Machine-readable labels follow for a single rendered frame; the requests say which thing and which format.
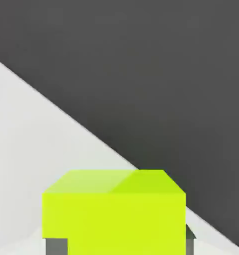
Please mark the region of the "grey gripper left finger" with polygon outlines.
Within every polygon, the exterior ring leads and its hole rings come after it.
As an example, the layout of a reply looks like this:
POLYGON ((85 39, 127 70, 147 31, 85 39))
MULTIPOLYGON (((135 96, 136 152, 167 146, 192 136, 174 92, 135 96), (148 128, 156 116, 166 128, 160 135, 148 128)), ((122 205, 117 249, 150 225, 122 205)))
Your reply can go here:
POLYGON ((42 229, 32 234, 32 255, 68 255, 67 238, 43 238, 42 229))

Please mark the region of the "small yellow-green cube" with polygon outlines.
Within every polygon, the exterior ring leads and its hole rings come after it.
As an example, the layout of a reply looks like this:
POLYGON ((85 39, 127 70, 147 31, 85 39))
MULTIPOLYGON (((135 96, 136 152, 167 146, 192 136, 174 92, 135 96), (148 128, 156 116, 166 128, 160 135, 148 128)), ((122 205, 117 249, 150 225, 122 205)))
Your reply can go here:
POLYGON ((72 170, 42 195, 68 255, 186 255, 186 194, 163 170, 72 170))

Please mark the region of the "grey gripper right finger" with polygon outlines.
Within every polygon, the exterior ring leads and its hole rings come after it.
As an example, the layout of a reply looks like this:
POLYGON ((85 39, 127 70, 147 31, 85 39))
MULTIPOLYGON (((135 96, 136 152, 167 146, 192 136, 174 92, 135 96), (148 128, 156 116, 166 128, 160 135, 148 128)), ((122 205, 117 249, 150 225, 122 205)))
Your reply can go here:
POLYGON ((204 241, 200 241, 186 225, 186 255, 209 255, 209 246, 204 241))

